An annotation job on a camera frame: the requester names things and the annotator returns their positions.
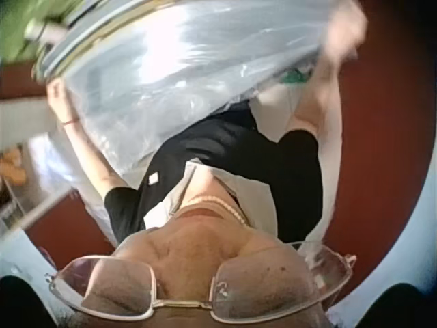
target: black top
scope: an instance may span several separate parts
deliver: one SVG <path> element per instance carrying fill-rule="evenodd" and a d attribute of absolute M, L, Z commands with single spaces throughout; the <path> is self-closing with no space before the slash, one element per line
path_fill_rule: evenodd
<path fill-rule="evenodd" d="M 185 164 L 203 164 L 270 185 L 277 212 L 279 238 L 303 241 L 322 216 L 322 174 L 318 143 L 307 131 L 287 133 L 274 143 L 257 132 L 245 102 L 210 116 L 166 141 L 154 155 L 139 189 L 114 188 L 104 205 L 115 237 L 145 229 L 143 218 L 181 181 Z M 148 185 L 158 172 L 159 181 Z"/>

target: pearl necklace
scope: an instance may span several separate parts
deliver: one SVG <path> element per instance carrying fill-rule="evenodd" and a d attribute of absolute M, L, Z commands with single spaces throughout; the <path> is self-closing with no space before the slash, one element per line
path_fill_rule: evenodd
<path fill-rule="evenodd" d="M 211 202 L 220 205 L 225 210 L 227 210 L 229 213 L 232 214 L 233 217 L 235 217 L 242 225 L 249 226 L 246 219 L 244 219 L 240 213 L 238 213 L 232 206 L 230 206 L 227 202 L 222 200 L 221 198 L 218 198 L 216 196 L 199 196 L 195 197 L 192 200 L 190 200 L 186 205 L 194 205 L 198 203 L 203 202 Z"/>

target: woman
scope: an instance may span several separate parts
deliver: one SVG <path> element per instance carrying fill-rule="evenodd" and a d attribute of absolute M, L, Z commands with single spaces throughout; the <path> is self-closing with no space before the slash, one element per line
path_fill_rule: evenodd
<path fill-rule="evenodd" d="M 69 319 L 67 327 L 224 327 L 240 319 L 253 327 L 327 327 L 320 304 L 298 311 L 314 282 L 303 260 L 284 243 L 304 240 L 320 220 L 317 138 L 329 105 L 339 99 L 341 63 L 364 40 L 365 30 L 361 9 L 343 1 L 279 143 L 257 132 L 248 103 L 242 102 L 165 142 L 137 190 L 92 145 L 63 82 L 54 80 L 48 102 L 104 200 L 121 243 L 113 254 L 117 260 L 76 261 L 62 274 L 86 276 L 81 304 L 57 291 L 87 312 Z M 142 308 L 153 276 L 156 298 L 172 301 L 154 302 L 152 295 Z M 127 284 L 127 277 L 134 279 Z M 284 291 L 293 297 L 284 301 Z M 219 299 L 213 316 L 199 309 L 209 309 L 202 303 L 209 294 Z M 284 304 L 295 311 L 271 315 Z M 163 306 L 151 315 L 152 308 Z M 120 314 L 122 321 L 140 315 L 144 320 L 123 323 Z"/>

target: clear plastic sheet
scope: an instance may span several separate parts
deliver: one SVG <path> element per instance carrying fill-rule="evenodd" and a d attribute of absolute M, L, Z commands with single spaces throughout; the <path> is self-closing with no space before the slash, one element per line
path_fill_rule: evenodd
<path fill-rule="evenodd" d="M 116 31 L 64 73 L 124 173 L 166 139 L 314 54 L 334 0 L 185 0 Z"/>

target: eyeglasses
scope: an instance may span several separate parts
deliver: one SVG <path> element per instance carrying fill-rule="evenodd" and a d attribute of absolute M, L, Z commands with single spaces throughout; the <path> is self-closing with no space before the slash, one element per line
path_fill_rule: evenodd
<path fill-rule="evenodd" d="M 140 321 L 157 308 L 199 308 L 209 310 L 220 323 L 238 325 L 275 320 L 332 302 L 352 276 L 355 261 L 355 256 L 344 258 L 316 242 L 239 256 L 219 267 L 208 301 L 160 300 L 150 265 L 109 256 L 77 258 L 46 278 L 58 299 L 98 318 Z"/>

